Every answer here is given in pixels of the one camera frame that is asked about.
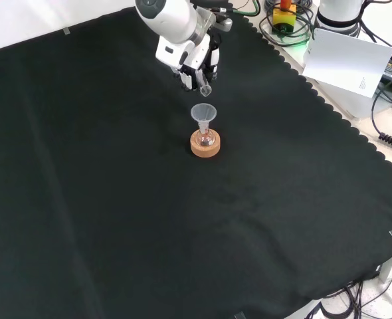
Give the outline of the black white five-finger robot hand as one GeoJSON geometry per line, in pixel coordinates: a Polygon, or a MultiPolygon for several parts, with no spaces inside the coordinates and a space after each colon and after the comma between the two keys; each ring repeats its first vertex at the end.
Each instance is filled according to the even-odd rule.
{"type": "Polygon", "coordinates": [[[212,93],[211,82],[217,78],[222,43],[221,31],[229,32],[233,21],[226,13],[214,13],[216,21],[207,29],[202,42],[187,57],[180,70],[174,70],[174,77],[180,79],[185,91],[197,90],[207,97],[212,93]]]}

